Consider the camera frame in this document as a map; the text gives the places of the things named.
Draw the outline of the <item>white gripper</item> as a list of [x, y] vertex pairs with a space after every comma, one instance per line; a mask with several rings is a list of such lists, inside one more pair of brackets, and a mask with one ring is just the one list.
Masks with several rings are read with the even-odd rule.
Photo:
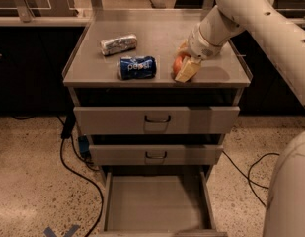
[[188, 39], [185, 39], [177, 50], [177, 54], [189, 54], [183, 61], [181, 70], [175, 75], [178, 82], [189, 81], [200, 69], [201, 60], [210, 59], [221, 50], [221, 45], [209, 43], [200, 32], [200, 24], [197, 24], [190, 32]]

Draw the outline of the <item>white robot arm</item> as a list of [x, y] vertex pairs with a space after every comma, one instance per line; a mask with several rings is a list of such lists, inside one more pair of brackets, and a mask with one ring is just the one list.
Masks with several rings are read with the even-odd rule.
[[[305, 108], [305, 31], [273, 8], [274, 0], [215, 0], [177, 51], [175, 79], [189, 81], [227, 40], [247, 31]], [[275, 164], [263, 237], [305, 237], [305, 131]]]

